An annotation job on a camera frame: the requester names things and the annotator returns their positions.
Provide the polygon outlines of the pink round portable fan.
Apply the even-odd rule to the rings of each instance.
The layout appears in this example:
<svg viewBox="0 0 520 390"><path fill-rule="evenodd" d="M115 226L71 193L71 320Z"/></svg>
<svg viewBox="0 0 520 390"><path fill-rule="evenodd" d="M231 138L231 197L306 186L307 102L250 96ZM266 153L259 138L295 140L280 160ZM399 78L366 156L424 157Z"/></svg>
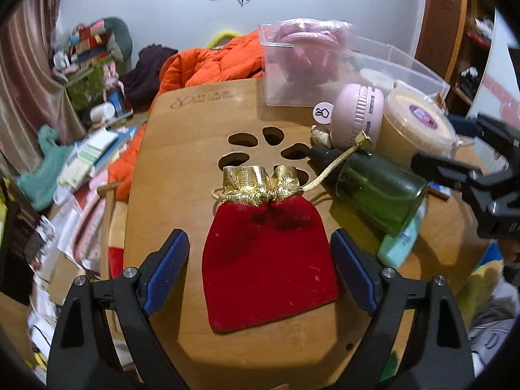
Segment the pink round portable fan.
<svg viewBox="0 0 520 390"><path fill-rule="evenodd" d="M384 114L384 94L378 88L347 84L333 105L330 123L332 147L346 150L364 132L373 146L380 135Z"/></svg>

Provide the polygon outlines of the mint lotion tube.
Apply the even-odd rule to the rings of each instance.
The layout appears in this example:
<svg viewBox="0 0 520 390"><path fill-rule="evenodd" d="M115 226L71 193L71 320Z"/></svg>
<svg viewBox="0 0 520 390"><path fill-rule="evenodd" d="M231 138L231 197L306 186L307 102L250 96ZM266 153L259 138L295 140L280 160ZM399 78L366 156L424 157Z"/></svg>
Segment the mint lotion tube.
<svg viewBox="0 0 520 390"><path fill-rule="evenodd" d="M397 237L384 237L377 252L377 258L384 266L401 268L419 237L426 211L427 199L424 199L409 224Z"/></svg>

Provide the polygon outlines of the dark purple garment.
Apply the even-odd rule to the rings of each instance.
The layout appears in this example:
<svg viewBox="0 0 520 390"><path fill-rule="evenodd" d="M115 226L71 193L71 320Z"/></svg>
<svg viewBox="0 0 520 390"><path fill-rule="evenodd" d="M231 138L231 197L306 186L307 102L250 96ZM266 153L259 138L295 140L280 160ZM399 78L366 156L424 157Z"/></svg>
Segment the dark purple garment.
<svg viewBox="0 0 520 390"><path fill-rule="evenodd" d="M135 111L149 108L160 87L163 63L177 53L177 49L157 44L139 51L135 68L121 76L126 100Z"/></svg>

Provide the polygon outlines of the yellow curved headboard cushion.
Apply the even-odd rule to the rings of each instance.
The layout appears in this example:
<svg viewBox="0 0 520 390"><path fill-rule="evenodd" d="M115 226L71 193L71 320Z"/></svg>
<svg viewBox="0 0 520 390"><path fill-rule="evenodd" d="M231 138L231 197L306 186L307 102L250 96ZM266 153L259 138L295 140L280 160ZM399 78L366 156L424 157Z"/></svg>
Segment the yellow curved headboard cushion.
<svg viewBox="0 0 520 390"><path fill-rule="evenodd" d="M234 38L240 37L241 33L233 29L223 29L219 31L207 44L208 49L219 49L224 47Z"/></svg>

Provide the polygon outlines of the stack of books and papers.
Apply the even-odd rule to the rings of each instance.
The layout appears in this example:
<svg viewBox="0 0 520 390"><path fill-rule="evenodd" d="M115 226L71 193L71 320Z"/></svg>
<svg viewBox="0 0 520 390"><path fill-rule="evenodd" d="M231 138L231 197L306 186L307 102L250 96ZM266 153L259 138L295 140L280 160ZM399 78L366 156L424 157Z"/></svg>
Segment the stack of books and papers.
<svg viewBox="0 0 520 390"><path fill-rule="evenodd" d="M135 126L114 130L100 128L83 141L75 143L58 175L57 189L53 194L54 204L61 206L68 195L74 194L116 161L136 135L136 129Z"/></svg>

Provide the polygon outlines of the cream lidded tub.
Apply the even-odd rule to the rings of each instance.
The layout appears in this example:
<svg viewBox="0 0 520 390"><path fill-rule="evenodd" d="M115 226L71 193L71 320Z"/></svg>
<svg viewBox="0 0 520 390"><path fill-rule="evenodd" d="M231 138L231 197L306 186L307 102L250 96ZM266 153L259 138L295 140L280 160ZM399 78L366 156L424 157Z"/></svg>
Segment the cream lidded tub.
<svg viewBox="0 0 520 390"><path fill-rule="evenodd" d="M458 136L448 117L422 93L397 87L385 98L375 152L408 168L423 151L453 159Z"/></svg>

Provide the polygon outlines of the pink bunny figure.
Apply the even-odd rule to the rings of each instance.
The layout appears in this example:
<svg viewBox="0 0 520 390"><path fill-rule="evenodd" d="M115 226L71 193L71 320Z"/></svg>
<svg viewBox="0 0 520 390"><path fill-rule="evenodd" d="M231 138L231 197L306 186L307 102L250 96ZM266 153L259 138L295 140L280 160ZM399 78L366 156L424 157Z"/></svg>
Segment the pink bunny figure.
<svg viewBox="0 0 520 390"><path fill-rule="evenodd" d="M110 93L119 92L124 95L124 84L119 78L114 61L103 65L102 83L102 97L105 102L109 100Z"/></svg>

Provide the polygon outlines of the clear plastic storage bin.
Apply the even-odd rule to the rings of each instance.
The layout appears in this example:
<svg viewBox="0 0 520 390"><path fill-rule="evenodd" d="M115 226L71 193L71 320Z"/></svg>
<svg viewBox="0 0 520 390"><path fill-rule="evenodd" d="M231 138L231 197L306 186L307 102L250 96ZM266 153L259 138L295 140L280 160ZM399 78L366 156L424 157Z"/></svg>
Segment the clear plastic storage bin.
<svg viewBox="0 0 520 390"><path fill-rule="evenodd" d="M287 19L258 27L264 51L265 103L312 108L333 103L345 85L398 85L445 98L449 85L430 68L390 44L358 36L339 20Z"/></svg>

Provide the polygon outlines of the beige conch shell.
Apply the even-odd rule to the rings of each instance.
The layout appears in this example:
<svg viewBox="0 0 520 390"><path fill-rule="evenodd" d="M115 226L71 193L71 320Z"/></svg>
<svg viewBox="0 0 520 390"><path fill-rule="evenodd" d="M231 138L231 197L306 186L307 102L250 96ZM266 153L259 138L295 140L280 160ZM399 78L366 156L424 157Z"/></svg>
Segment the beige conch shell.
<svg viewBox="0 0 520 390"><path fill-rule="evenodd" d="M326 149L331 149L331 136L329 129L323 125L313 125L311 127L311 142L313 145L319 145Z"/></svg>

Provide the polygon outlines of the red velvet drawstring pouch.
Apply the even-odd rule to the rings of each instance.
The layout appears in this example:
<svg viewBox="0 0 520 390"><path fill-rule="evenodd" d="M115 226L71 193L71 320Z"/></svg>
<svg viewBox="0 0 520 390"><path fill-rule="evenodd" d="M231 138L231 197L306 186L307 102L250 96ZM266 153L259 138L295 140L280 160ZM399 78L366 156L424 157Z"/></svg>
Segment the red velvet drawstring pouch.
<svg viewBox="0 0 520 390"><path fill-rule="evenodd" d="M298 171L227 166L203 247L207 316L216 334L265 325L338 300L342 285Z"/></svg>

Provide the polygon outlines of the green glass spray bottle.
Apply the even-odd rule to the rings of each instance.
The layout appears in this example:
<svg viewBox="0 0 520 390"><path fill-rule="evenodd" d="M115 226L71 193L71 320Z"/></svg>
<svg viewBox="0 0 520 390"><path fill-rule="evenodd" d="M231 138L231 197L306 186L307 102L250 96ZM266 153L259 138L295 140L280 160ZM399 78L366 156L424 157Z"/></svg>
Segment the green glass spray bottle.
<svg viewBox="0 0 520 390"><path fill-rule="evenodd" d="M427 194L427 181L375 153L356 150L322 182L339 226L364 224L379 235L398 236Z"/></svg>

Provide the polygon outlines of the striped brown curtain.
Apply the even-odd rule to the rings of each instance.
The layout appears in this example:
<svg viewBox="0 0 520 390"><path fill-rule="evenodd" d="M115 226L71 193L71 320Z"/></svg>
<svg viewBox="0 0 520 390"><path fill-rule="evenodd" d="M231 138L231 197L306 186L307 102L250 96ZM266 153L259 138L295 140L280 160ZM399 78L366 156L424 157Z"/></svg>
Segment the striped brown curtain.
<svg viewBox="0 0 520 390"><path fill-rule="evenodd" d="M49 125L61 144L85 130L49 67L61 0L23 0L1 28L1 153L17 174L41 163L38 131Z"/></svg>

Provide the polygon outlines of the orange puffer jacket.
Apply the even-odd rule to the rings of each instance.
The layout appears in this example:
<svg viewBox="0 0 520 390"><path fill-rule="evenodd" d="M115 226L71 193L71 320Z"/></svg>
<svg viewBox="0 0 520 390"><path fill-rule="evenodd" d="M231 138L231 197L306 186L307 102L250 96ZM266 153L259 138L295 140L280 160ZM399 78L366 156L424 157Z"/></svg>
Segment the orange puffer jacket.
<svg viewBox="0 0 520 390"><path fill-rule="evenodd" d="M263 49L257 31L235 37L220 49L191 48L162 64L156 96L187 87L218 82L260 78L263 75ZM116 184L115 200L127 201L147 125L143 124L127 150L109 166L108 179Z"/></svg>

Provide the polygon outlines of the wooden wardrobe shelf unit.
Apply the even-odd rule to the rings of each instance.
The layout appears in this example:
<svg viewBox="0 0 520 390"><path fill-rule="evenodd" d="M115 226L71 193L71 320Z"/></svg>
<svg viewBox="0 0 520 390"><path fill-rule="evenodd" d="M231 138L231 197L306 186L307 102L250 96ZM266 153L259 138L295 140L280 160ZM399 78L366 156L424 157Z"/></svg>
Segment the wooden wardrobe shelf unit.
<svg viewBox="0 0 520 390"><path fill-rule="evenodd" d="M476 98L494 34L493 0L425 0L415 58L449 85L446 105L466 115Z"/></svg>

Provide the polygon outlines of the teal plush dinosaur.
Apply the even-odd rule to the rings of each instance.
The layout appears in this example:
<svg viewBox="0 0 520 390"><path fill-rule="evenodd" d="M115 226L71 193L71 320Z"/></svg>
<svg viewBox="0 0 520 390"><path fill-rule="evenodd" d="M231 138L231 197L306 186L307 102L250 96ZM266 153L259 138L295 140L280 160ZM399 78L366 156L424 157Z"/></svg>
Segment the teal plush dinosaur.
<svg viewBox="0 0 520 390"><path fill-rule="evenodd" d="M57 144L57 131L44 124L38 131L38 143L43 158L32 173L23 172L16 184L36 211L47 209L53 203L57 180L67 159L72 153L72 145Z"/></svg>

